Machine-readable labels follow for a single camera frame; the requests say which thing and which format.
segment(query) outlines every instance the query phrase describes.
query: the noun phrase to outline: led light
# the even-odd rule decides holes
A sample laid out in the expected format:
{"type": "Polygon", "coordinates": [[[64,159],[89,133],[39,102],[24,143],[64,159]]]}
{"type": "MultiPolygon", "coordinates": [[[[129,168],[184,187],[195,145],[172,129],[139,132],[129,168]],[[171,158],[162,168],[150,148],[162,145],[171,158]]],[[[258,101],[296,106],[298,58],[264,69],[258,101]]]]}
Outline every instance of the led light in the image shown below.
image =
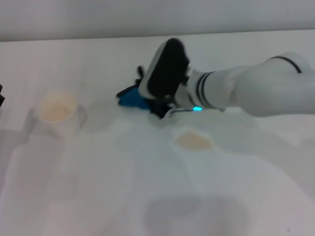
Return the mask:
{"type": "Polygon", "coordinates": [[[193,111],[202,111],[202,108],[201,107],[194,107],[193,109],[192,109],[193,111]]]}

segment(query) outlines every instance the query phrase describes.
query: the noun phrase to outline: cup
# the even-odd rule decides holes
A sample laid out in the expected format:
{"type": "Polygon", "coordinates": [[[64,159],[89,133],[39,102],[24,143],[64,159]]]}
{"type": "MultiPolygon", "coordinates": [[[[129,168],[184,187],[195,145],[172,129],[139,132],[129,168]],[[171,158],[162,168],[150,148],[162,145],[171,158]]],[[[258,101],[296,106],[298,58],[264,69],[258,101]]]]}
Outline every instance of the cup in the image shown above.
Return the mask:
{"type": "Polygon", "coordinates": [[[59,138],[69,138],[80,130],[76,96],[66,90],[53,91],[44,96],[38,107],[39,118],[59,138]]]}

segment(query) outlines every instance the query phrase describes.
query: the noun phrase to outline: white background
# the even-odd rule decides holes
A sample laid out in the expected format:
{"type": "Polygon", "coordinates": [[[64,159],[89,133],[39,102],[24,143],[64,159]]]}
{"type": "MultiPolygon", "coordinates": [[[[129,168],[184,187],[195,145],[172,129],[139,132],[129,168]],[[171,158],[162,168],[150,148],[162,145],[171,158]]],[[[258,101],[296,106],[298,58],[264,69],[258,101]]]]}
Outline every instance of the white background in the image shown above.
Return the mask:
{"type": "Polygon", "coordinates": [[[314,29],[313,0],[1,0],[0,40],[314,29]]]}
{"type": "MultiPolygon", "coordinates": [[[[315,118],[239,109],[163,124],[117,106],[168,37],[0,43],[1,236],[314,236],[315,118]],[[48,90],[70,89],[84,114],[63,141],[36,121],[48,90]],[[191,151],[193,130],[212,140],[191,151]]],[[[315,67],[315,30],[180,36],[202,71],[294,49],[315,67]]]]}

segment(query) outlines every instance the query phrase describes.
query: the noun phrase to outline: white tabletop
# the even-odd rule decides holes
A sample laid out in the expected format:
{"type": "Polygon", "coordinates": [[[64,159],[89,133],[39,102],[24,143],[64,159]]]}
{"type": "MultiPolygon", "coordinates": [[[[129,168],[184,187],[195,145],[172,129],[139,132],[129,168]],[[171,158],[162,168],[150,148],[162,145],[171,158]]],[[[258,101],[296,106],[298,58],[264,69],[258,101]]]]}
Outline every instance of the white tabletop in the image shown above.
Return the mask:
{"type": "MultiPolygon", "coordinates": [[[[310,236],[315,116],[252,118],[238,109],[164,124],[117,106],[169,37],[0,43],[1,236],[310,236]],[[54,138],[39,98],[76,92],[81,133],[54,138]],[[185,130],[213,147],[174,144],[185,130]]],[[[315,30],[179,36],[193,67],[261,63],[286,51],[315,66],[315,30]]]]}

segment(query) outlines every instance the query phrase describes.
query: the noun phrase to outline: black stripe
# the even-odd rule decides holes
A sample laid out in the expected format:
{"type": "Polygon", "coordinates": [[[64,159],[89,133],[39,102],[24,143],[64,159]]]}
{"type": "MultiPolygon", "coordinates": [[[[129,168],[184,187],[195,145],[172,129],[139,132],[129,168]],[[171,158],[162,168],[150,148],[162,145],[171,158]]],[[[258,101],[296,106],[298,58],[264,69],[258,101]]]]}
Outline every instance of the black stripe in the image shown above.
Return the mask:
{"type": "Polygon", "coordinates": [[[279,59],[282,59],[282,60],[285,60],[285,61],[289,62],[296,69],[297,73],[302,73],[302,70],[299,68],[299,66],[294,61],[290,60],[289,58],[285,58],[285,57],[282,57],[282,56],[276,56],[276,57],[273,57],[273,58],[279,58],[279,59]]]}
{"type": "Polygon", "coordinates": [[[206,99],[206,96],[205,96],[205,92],[204,92],[204,85],[205,85],[205,82],[206,82],[206,79],[208,78],[209,75],[211,75],[214,71],[208,73],[208,75],[206,75],[204,77],[204,79],[202,80],[202,83],[201,83],[201,96],[203,98],[203,100],[207,103],[208,105],[208,108],[212,108],[214,109],[215,107],[211,105],[211,103],[206,99]]]}
{"type": "Polygon", "coordinates": [[[196,94],[198,97],[198,100],[200,101],[200,103],[202,104],[202,106],[207,107],[207,104],[204,104],[201,100],[200,94],[199,94],[199,86],[201,81],[203,80],[203,78],[205,78],[209,73],[204,73],[198,80],[197,85],[196,85],[196,94]]]}
{"type": "Polygon", "coordinates": [[[121,97],[122,95],[124,95],[127,92],[130,92],[131,90],[133,90],[136,87],[138,87],[138,86],[137,85],[130,86],[130,87],[124,89],[123,91],[120,91],[119,93],[117,93],[116,97],[121,97]]]}

